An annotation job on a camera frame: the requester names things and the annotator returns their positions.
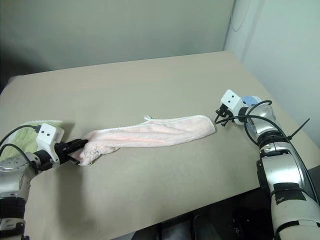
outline black cable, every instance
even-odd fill
[[[283,137],[286,138],[286,140],[288,141],[288,143],[292,146],[293,150],[295,151],[297,157],[299,158],[300,162],[302,163],[302,166],[304,167],[304,172],[306,174],[306,177],[308,178],[308,181],[310,183],[310,186],[311,186],[311,189],[312,189],[312,192],[313,192],[313,195],[314,195],[314,198],[315,198],[315,201],[317,202],[317,204],[319,205],[320,202],[319,202],[319,197],[318,197],[318,194],[316,192],[316,188],[312,182],[312,179],[311,179],[311,176],[308,172],[308,169],[304,163],[304,161],[302,160],[302,158],[300,157],[297,149],[295,148],[295,146],[292,144],[292,142],[288,139],[287,135],[284,133],[284,131],[276,124],[274,123],[273,121],[269,120],[268,118],[265,118],[263,116],[257,116],[257,115],[245,115],[245,116],[232,116],[232,117],[228,117],[228,118],[225,118],[225,119],[222,119],[220,121],[217,121],[215,124],[221,124],[223,122],[226,122],[226,121],[229,121],[229,120],[233,120],[233,119],[243,119],[243,118],[246,118],[245,120],[247,120],[247,118],[252,118],[252,119],[261,119],[261,120],[264,120],[268,123],[270,123],[272,126],[274,126],[281,134]]]
[[[25,159],[25,161],[30,165],[30,167],[33,168],[35,174],[37,174],[38,172],[38,169],[32,164],[32,162],[29,160],[29,158],[27,157],[27,155],[24,153],[24,151],[22,151],[17,145],[14,145],[14,144],[11,144],[11,143],[6,143],[5,145],[3,145],[0,149],[0,157],[1,157],[1,154],[3,153],[4,149],[6,147],[13,147],[15,148],[21,155],[22,157]]]
[[[213,122],[216,123],[216,121],[218,120],[219,117],[220,117],[220,115],[218,114]]]
[[[306,123],[310,120],[310,118],[308,118],[297,130],[294,131],[294,133],[292,133],[291,135],[288,136],[288,139],[291,141],[292,138],[294,137],[294,135],[296,135],[305,125]]]
[[[269,105],[271,105],[271,104],[272,104],[272,101],[271,101],[271,100],[265,100],[265,101],[261,101],[261,102],[255,104],[255,105],[248,111],[248,113],[247,113],[246,115],[250,115],[250,113],[251,113],[255,108],[257,108],[258,106],[260,106],[260,105],[262,105],[262,104],[266,104],[266,103],[268,103]],[[253,142],[255,145],[258,146],[258,143],[253,139],[253,137],[251,136],[251,134],[250,134],[249,131],[248,131],[247,120],[248,120],[248,119],[246,118],[245,121],[244,121],[244,130],[245,130],[245,133],[246,133],[246,135],[248,136],[248,138],[251,140],[251,142]]]
[[[4,143],[4,141],[14,132],[18,131],[19,129],[23,129],[23,128],[32,128],[34,130],[36,130],[38,128],[38,126],[32,126],[32,125],[21,125],[16,127],[15,129],[13,129],[12,131],[10,131],[7,135],[4,136],[4,138],[2,138],[2,140],[0,141],[0,146]]]
[[[274,126],[285,138],[287,137],[287,135],[284,133],[284,131],[277,124],[275,124],[273,121],[271,121],[270,119],[265,118],[263,116],[257,116],[257,115],[231,116],[231,117],[227,117],[225,119],[222,119],[220,121],[217,121],[217,122],[215,122],[215,124],[221,124],[223,122],[234,120],[234,119],[247,119],[247,118],[265,120],[266,122],[268,122],[272,126]]]

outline white wall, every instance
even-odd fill
[[[223,50],[233,0],[0,0],[1,50],[44,69]]]
[[[237,0],[233,51],[320,147],[320,1]]]

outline beige tabletop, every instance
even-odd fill
[[[227,89],[272,100],[284,131],[298,127],[231,53],[214,52],[17,76],[0,97],[0,136],[31,120],[63,120],[68,141],[145,115],[213,118]],[[308,168],[320,165],[303,131],[293,143]],[[193,142],[123,148],[85,167],[66,163],[32,180],[25,233],[33,240],[124,235],[257,188],[258,158],[244,129],[228,123]]]

